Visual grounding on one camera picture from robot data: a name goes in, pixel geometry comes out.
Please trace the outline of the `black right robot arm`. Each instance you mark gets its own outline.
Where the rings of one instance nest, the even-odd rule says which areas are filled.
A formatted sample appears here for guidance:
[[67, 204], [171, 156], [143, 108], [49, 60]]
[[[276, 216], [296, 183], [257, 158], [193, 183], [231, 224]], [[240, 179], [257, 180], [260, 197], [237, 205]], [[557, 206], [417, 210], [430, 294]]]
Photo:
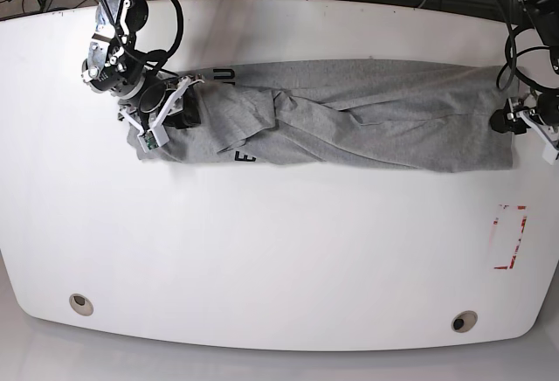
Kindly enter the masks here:
[[81, 78], [97, 94], [109, 93], [119, 102], [119, 119], [137, 132], [146, 150], [168, 142], [168, 128], [200, 124], [194, 87], [196, 75], [179, 74], [165, 66], [183, 40], [184, 16], [178, 0], [176, 35], [168, 49], [137, 50], [137, 33], [148, 21], [146, 0], [99, 0], [95, 29]]

